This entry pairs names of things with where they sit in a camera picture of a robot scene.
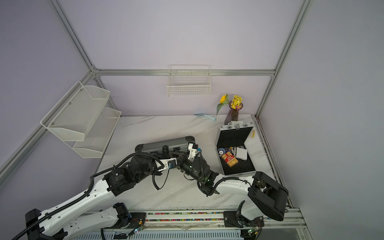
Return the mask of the dark grey poker case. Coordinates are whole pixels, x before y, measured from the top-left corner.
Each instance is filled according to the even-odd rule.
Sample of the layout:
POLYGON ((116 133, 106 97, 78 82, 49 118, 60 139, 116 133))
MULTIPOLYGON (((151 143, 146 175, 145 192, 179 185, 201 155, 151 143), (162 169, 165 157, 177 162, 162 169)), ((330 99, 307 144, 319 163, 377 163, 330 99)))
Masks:
POLYGON ((159 159, 166 159, 167 157, 172 158, 178 153, 188 154, 189 144, 195 143, 196 141, 193 136, 186 136, 154 143, 139 144, 135 147, 135 152, 148 153, 158 157, 159 159))

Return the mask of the silver aluminium poker case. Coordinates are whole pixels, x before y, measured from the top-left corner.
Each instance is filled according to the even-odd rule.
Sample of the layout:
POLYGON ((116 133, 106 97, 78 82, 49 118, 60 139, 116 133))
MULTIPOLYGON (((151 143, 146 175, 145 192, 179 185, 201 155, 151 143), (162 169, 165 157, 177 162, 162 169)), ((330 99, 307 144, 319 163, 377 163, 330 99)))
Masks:
POLYGON ((254 130, 253 123, 230 122, 218 130, 216 149, 225 176, 240 176, 255 172, 246 148, 246 140, 254 130))

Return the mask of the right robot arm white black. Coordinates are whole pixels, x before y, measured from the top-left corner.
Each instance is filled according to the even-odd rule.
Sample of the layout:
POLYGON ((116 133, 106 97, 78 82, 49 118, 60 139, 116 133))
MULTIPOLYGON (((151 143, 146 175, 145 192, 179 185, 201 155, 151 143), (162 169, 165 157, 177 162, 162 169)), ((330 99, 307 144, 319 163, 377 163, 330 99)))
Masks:
POLYGON ((198 189, 206 196, 233 194, 242 196, 240 215, 253 220, 267 216, 275 221, 283 221, 289 191, 264 172, 256 172, 248 177, 228 177, 216 173, 201 159, 193 161, 186 154, 176 158, 177 168, 197 181, 198 189))

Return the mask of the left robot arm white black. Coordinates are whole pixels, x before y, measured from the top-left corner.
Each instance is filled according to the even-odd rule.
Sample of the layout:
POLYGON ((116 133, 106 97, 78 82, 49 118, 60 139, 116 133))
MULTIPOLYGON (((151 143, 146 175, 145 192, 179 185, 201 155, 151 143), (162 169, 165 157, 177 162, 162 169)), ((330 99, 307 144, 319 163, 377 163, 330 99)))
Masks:
POLYGON ((116 166, 90 176, 89 188, 84 192, 51 209, 28 212, 26 228, 14 238, 27 235, 30 240, 63 240, 69 236, 70 223, 78 216, 167 168, 165 160, 151 154, 130 154, 116 166))

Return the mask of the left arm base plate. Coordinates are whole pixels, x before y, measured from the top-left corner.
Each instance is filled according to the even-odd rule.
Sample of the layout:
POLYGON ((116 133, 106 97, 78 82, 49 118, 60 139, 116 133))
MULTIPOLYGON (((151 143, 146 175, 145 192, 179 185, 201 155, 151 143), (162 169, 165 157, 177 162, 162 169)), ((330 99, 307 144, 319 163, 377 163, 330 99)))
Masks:
POLYGON ((128 217, 123 218, 121 229, 137 229, 146 222, 147 214, 143 212, 130 213, 128 217))

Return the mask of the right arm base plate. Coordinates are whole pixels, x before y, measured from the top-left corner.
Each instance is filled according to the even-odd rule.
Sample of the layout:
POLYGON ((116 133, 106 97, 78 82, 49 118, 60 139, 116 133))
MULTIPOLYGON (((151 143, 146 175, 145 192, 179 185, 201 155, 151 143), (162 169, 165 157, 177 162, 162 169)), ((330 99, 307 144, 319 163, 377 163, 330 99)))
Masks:
POLYGON ((248 220, 237 211, 224 211, 224 225, 225 227, 264 227, 264 221, 261 217, 255 218, 254 220, 248 220))

